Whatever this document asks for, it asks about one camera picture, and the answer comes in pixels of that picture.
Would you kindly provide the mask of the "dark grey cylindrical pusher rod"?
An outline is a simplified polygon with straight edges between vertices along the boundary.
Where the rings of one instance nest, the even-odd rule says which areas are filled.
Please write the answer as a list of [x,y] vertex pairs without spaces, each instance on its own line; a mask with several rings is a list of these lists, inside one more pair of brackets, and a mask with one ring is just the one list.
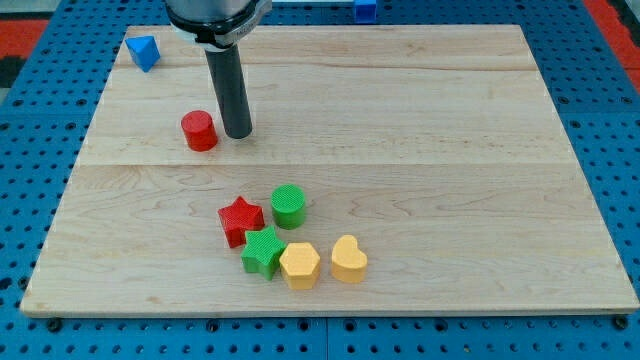
[[226,135],[248,137],[253,126],[238,47],[205,55]]

